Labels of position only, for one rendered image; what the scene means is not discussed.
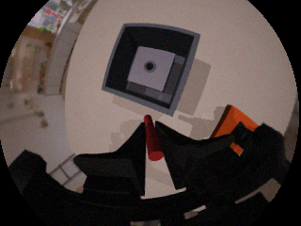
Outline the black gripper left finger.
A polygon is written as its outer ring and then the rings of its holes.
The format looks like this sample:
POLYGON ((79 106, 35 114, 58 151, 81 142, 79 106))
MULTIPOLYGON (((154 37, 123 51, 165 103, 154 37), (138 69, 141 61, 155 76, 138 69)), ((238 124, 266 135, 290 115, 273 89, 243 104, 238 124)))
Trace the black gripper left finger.
POLYGON ((146 195, 147 129, 142 123, 119 150, 77 154, 72 162, 86 175, 131 177, 138 195, 146 195))

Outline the red peg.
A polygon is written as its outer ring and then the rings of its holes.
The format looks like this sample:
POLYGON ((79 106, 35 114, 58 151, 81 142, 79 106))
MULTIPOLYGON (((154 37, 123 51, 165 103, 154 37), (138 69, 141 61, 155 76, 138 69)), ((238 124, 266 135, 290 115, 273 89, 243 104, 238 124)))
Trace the red peg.
POLYGON ((154 123, 151 116, 144 117, 144 123, 146 123, 147 129, 148 157, 150 161, 159 161, 159 159, 162 159, 164 153, 161 144, 159 144, 157 133, 154 131, 154 123))

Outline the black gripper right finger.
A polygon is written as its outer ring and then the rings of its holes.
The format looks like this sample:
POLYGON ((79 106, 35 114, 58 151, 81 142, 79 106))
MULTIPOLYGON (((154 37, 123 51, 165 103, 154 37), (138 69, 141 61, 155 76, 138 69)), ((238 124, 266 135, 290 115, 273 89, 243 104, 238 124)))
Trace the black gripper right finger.
POLYGON ((176 129, 159 123, 159 121, 154 122, 154 131, 157 133, 166 166, 170 176, 172 176, 170 178, 172 178, 176 189, 185 187, 184 181, 187 181, 188 177, 191 176, 203 155, 221 151, 221 148, 223 150, 223 148, 229 147, 234 140, 232 133, 230 135, 226 133, 221 137, 195 140, 181 135, 181 133, 176 132, 176 129))

